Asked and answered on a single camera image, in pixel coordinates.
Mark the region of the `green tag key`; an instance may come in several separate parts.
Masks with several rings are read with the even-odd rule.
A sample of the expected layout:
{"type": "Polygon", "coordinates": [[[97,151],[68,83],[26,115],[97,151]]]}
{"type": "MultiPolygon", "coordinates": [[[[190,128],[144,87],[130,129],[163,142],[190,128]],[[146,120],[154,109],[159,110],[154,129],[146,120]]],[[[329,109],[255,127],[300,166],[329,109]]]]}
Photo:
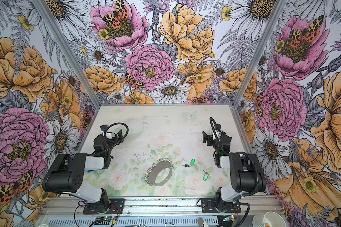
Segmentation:
{"type": "Polygon", "coordinates": [[[189,168],[195,164],[195,161],[196,161],[195,159],[192,159],[188,164],[184,164],[183,167],[189,168]]]}

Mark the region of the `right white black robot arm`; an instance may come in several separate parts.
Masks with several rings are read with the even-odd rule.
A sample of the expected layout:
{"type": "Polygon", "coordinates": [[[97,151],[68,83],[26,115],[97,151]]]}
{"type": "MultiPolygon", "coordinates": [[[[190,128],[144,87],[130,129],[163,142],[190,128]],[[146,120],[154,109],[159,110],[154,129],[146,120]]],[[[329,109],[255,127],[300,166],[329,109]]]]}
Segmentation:
{"type": "Polygon", "coordinates": [[[215,192],[215,200],[208,201],[205,209],[206,212],[239,212],[239,200],[264,192],[266,178],[257,155],[244,151],[231,152],[232,137],[226,135],[213,117],[209,121],[212,134],[202,132],[202,142],[213,147],[214,163],[218,168],[229,171],[230,184],[219,187],[215,192]]]}

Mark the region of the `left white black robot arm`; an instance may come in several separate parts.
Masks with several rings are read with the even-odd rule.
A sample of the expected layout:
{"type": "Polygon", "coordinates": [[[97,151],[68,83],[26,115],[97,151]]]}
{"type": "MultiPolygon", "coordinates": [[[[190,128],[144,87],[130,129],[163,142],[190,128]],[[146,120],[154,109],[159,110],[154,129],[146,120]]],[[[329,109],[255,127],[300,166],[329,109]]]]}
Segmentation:
{"type": "Polygon", "coordinates": [[[87,171],[106,170],[113,159],[113,148],[122,143],[129,133],[125,123],[102,125],[101,133],[94,139],[94,151],[74,155],[58,155],[47,171],[42,187],[45,192],[66,194],[82,200],[84,214],[116,213],[120,210],[103,188],[84,180],[87,171]]]}

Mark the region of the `white paper cup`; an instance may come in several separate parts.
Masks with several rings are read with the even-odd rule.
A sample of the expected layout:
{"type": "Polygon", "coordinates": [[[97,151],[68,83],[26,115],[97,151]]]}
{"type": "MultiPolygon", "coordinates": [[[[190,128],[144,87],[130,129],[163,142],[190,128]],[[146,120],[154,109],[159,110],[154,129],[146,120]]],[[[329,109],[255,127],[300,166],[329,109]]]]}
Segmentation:
{"type": "Polygon", "coordinates": [[[256,215],[252,221],[253,227],[287,227],[285,220],[276,212],[266,212],[256,215]]]}

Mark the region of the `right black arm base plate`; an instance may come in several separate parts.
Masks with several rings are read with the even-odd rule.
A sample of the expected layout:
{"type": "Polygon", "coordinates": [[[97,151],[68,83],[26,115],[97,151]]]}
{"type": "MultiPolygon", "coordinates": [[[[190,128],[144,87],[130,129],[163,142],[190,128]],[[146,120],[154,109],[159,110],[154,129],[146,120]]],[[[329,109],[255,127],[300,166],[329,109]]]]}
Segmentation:
{"type": "Polygon", "coordinates": [[[215,198],[200,198],[197,206],[202,209],[202,213],[240,213],[241,207],[232,202],[225,202],[223,200],[217,201],[215,198]]]}

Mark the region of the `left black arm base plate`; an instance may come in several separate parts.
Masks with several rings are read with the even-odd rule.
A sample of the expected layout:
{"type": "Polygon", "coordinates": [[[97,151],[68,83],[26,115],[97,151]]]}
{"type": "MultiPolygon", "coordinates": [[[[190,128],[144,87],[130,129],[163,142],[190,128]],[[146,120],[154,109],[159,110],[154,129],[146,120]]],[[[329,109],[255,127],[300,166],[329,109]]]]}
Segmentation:
{"type": "Polygon", "coordinates": [[[108,199],[97,203],[89,203],[83,209],[84,215],[102,215],[102,214],[122,214],[125,199],[108,199]]]}

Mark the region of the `aluminium mounting rail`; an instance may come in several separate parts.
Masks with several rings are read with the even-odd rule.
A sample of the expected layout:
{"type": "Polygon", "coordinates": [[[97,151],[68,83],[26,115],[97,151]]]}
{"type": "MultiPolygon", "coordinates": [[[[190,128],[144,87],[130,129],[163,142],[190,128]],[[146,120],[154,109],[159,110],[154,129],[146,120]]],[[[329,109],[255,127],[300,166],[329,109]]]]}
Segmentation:
{"type": "MultiPolygon", "coordinates": [[[[120,217],[136,216],[196,216],[196,215],[231,215],[242,216],[246,210],[250,215],[264,214],[269,211],[282,214],[282,208],[275,196],[257,195],[239,201],[239,204],[229,206],[238,211],[229,211],[225,207],[216,208],[213,196],[159,196],[159,197],[111,197],[108,214],[120,217]]],[[[84,214],[79,200],[74,197],[50,198],[44,206],[41,218],[89,218],[104,216],[104,213],[84,214]]]]}

